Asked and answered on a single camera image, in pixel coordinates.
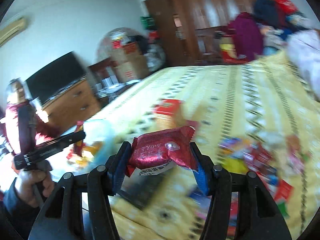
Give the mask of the person left hand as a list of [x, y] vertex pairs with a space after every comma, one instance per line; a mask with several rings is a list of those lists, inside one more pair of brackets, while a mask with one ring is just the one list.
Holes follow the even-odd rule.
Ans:
[[15, 190], [18, 197], [25, 202], [25, 204], [34, 208], [40, 206], [33, 189], [36, 183], [42, 184], [44, 187], [42, 195], [48, 198], [54, 189], [54, 182], [52, 181], [49, 171], [21, 170], [15, 181]]

